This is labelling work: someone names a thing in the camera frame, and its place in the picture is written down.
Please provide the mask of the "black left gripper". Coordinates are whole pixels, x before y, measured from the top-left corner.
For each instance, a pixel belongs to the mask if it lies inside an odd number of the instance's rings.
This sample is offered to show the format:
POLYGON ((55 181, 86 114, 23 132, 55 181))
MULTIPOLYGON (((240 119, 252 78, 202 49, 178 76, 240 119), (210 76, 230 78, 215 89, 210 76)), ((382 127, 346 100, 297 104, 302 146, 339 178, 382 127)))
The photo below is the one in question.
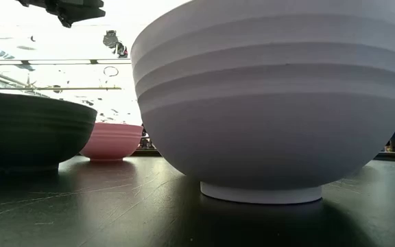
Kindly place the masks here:
POLYGON ((17 0, 23 7, 34 6, 58 17, 64 27, 88 19, 101 18, 106 12, 102 0, 17 0))

